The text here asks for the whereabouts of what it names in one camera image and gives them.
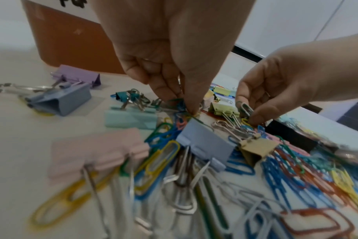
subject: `brown container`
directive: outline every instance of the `brown container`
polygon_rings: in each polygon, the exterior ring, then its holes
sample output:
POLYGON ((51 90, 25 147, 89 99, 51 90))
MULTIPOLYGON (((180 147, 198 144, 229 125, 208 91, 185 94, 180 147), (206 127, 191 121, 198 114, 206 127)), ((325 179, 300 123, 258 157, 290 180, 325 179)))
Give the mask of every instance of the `brown container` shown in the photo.
POLYGON ((125 74, 99 23, 21 0, 41 59, 96 72, 125 74))

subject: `teal binder clip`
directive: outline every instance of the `teal binder clip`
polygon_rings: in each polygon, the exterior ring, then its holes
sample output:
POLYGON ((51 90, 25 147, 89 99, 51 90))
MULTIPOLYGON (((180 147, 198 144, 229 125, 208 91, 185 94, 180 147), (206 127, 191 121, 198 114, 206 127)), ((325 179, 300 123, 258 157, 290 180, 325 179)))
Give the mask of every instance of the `teal binder clip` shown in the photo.
POLYGON ((61 89, 38 92, 24 99, 30 108, 66 116, 91 99, 90 87, 89 83, 65 85, 61 89))
POLYGON ((145 108, 141 111, 137 107, 122 108, 113 105, 104 114, 105 126, 111 128, 138 128, 153 130, 157 126, 158 116, 156 109, 145 108))

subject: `black strip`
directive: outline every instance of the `black strip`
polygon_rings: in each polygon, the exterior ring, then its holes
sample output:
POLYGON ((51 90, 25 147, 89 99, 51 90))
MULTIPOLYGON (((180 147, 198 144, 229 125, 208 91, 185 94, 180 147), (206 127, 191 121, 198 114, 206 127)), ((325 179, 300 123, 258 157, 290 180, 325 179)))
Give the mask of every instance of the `black strip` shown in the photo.
MULTIPOLYGON (((260 62, 262 60, 262 58, 260 56, 257 56, 251 52, 248 52, 242 48, 239 48, 237 46, 234 46, 233 47, 233 50, 231 50, 232 53, 235 53, 237 55, 240 55, 246 59, 249 59, 250 61, 253 61, 253 62, 260 62)), ((307 104, 305 106, 302 106, 303 108, 307 109, 307 110, 310 110, 316 114, 318 114, 319 112, 321 112, 322 108, 319 108, 318 106, 315 106, 315 105, 312 105, 312 104, 307 104)))
POLYGON ((251 52, 248 52, 246 50, 243 50, 242 48, 239 48, 237 46, 233 47, 233 50, 231 50, 232 53, 235 53, 237 55, 240 55, 244 58, 249 59, 250 61, 254 61, 254 62, 260 62, 262 60, 262 58, 260 56, 257 56, 251 52))

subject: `fingernail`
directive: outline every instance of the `fingernail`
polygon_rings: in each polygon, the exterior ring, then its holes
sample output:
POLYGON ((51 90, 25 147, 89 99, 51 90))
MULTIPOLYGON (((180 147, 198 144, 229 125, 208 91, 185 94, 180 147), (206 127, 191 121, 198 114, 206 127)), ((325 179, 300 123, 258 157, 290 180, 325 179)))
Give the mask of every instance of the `fingernail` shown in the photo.
POLYGON ((258 124, 264 123, 264 118, 261 115, 254 115, 254 116, 249 118, 248 123, 253 125, 253 126, 256 126, 258 124))

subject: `black object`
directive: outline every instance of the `black object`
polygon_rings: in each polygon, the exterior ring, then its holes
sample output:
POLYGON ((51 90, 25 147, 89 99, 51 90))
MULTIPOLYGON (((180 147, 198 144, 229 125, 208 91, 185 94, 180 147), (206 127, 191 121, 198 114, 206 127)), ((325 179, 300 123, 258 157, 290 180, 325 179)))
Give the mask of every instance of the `black object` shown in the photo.
POLYGON ((299 147, 308 153, 318 145, 317 141, 314 141, 300 133, 297 133, 294 129, 276 120, 273 120, 266 127, 266 132, 272 135, 278 135, 284 140, 289 141, 290 144, 299 147))

